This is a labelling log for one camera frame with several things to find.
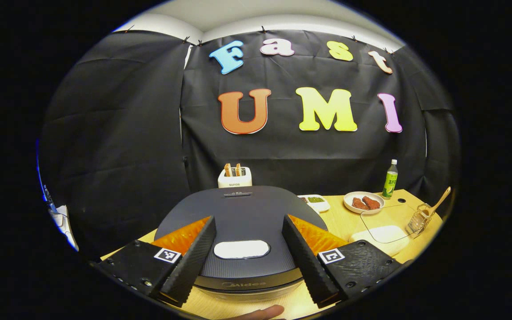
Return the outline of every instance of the induction cooker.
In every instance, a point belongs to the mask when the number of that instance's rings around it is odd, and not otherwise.
[[[295,289],[303,278],[282,236],[290,214],[327,231],[303,200],[273,186],[215,188],[187,196],[168,213],[155,240],[215,217],[216,237],[195,287],[228,300],[266,300]]]

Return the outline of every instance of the white tray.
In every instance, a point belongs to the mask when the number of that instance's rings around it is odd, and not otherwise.
[[[321,198],[321,199],[323,199],[323,202],[309,202],[309,197],[311,197],[311,196]],[[307,204],[309,204],[309,206],[312,207],[318,213],[327,211],[331,208],[331,206],[329,205],[329,202],[327,202],[327,200],[325,200],[325,198],[323,198],[322,196],[320,196],[318,194],[298,195],[298,197],[305,198],[305,200],[307,200]]]

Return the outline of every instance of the bottle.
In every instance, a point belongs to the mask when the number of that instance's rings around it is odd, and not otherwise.
[[[388,200],[392,197],[397,177],[398,169],[396,168],[396,159],[392,159],[390,162],[390,168],[386,171],[386,181],[384,182],[384,188],[382,188],[382,198]]]

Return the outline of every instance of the small dish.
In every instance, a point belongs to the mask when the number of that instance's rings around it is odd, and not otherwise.
[[[353,198],[359,198],[362,200],[362,198],[364,196],[367,196],[370,199],[375,200],[378,203],[380,203],[380,208],[374,209],[374,210],[364,210],[364,209],[359,209],[359,208],[353,207]],[[379,213],[382,210],[382,208],[384,208],[384,199],[382,199],[381,196],[370,193],[370,192],[355,191],[355,192],[350,192],[343,197],[343,204],[345,205],[345,207],[347,207],[347,209],[349,209],[350,211],[353,211],[354,213],[359,213],[359,214],[363,213],[365,215],[374,215],[375,213]]]
[[[327,211],[331,208],[329,205],[329,202],[325,200],[322,196],[318,194],[309,194],[309,195],[298,195],[299,198],[305,198],[305,202],[309,204],[310,207],[312,207],[317,213]],[[311,202],[309,198],[319,198],[323,201],[321,202]]]

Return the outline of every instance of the wooden table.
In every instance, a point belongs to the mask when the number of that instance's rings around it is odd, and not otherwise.
[[[401,228],[407,224],[412,216],[412,213],[418,207],[418,205],[424,203],[422,200],[411,195],[406,190],[395,190],[392,198],[386,200],[384,209],[376,215],[369,216],[361,219],[361,216],[357,213],[349,211],[343,204],[343,195],[336,196],[325,196],[331,208],[325,212],[321,212],[319,215],[325,221],[329,232],[333,233],[338,237],[348,241],[349,237],[354,233],[365,231],[365,223],[369,228],[379,225],[398,225]],[[406,200],[406,203],[398,202],[398,199]],[[432,217],[429,225],[426,229],[415,239],[410,239],[410,243],[402,249],[399,253],[394,255],[400,263],[404,263],[407,260],[414,259],[427,247],[432,241],[433,237],[441,226],[441,218],[435,214]],[[151,243],[154,241],[154,235],[157,229],[151,231],[147,235],[140,238],[141,241]],[[102,257],[105,260],[116,251],[109,253]],[[181,311],[196,314],[197,316],[203,316],[211,320],[230,318],[232,316],[240,316],[254,310],[268,308],[274,304],[280,304],[284,306],[285,311],[283,314],[275,319],[285,318],[287,320],[301,318],[310,314],[316,313],[320,310],[325,310],[331,306],[325,308],[318,308],[309,295],[305,282],[302,282],[293,292],[281,296],[273,300],[259,301],[259,302],[237,302],[229,300],[219,300],[208,296],[201,292],[196,287],[191,289],[191,294],[187,302],[180,308]]]

